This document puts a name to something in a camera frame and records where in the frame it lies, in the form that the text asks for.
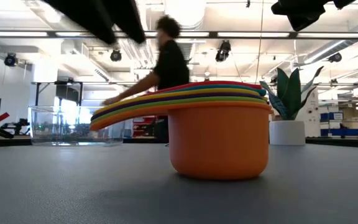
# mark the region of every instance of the green leaves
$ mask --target green leaves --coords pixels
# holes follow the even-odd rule
[[[281,100],[288,109],[288,117],[291,118],[301,108],[301,81],[299,78],[299,69],[295,69],[292,72],[286,89],[281,90],[281,92],[284,92]]]
[[[320,75],[320,72],[322,71],[323,68],[324,68],[324,66],[321,66],[321,67],[319,67],[319,68],[317,69],[317,71],[316,71],[314,77],[302,88],[302,90],[301,90],[302,93],[305,92],[306,90],[308,90],[308,88],[310,88],[310,87],[313,85],[314,79],[315,79],[318,75]]]
[[[277,96],[282,99],[287,90],[287,85],[289,81],[287,74],[281,69],[277,68]]]
[[[294,70],[290,77],[283,70],[277,69],[277,95],[273,93],[267,83],[260,82],[260,85],[268,91],[270,104],[280,113],[282,119],[294,120],[316,87],[309,90],[304,100],[301,100],[302,93],[312,86],[314,78],[320,74],[322,69],[323,67],[317,69],[313,79],[302,90],[299,69]]]
[[[284,106],[281,99],[273,93],[273,91],[270,89],[270,87],[267,85],[267,83],[265,83],[263,81],[260,81],[259,83],[265,90],[267,90],[268,100],[269,100],[270,104],[277,110],[277,112],[280,114],[280,116],[283,119],[286,119],[288,116],[287,107]]]

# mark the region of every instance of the potted plant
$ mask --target potted plant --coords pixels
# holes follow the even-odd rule
[[[268,91],[270,104],[280,114],[281,121],[271,121],[269,124],[270,143],[283,146],[305,145],[305,124],[295,121],[299,110],[305,105],[310,93],[316,88],[311,86],[323,67],[317,69],[314,77],[301,89],[299,69],[295,69],[291,76],[287,76],[282,69],[277,69],[277,95],[273,93],[265,82],[260,82]],[[305,99],[302,93],[307,92]]]

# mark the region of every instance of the clear plastic bin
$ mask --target clear plastic bin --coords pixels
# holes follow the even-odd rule
[[[114,146],[121,144],[125,122],[90,131],[91,117],[100,107],[31,106],[31,140],[34,145]]]

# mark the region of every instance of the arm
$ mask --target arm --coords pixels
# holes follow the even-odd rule
[[[117,97],[122,100],[127,97],[133,96],[135,94],[141,93],[143,91],[152,88],[153,86],[158,85],[160,78],[154,72],[150,72],[146,77],[137,82],[134,86],[130,87],[126,91],[122,92]]]

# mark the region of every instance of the spotlight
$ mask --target spotlight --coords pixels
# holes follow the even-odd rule
[[[330,84],[338,84],[338,80],[336,80],[336,78],[332,79],[331,81],[329,81]]]
[[[17,59],[15,53],[8,53],[8,55],[4,60],[4,63],[8,67],[16,67],[17,64],[19,63],[19,59]]]
[[[340,62],[342,60],[342,55],[340,53],[336,53],[328,58],[328,62]]]
[[[230,51],[231,51],[230,42],[228,40],[222,41],[222,44],[216,54],[215,60],[217,62],[225,61],[228,58]]]
[[[119,50],[112,50],[112,53],[110,55],[110,59],[113,61],[113,62],[119,62],[121,61],[121,53]]]
[[[204,81],[209,81],[209,72],[205,72],[204,75],[205,75]]]

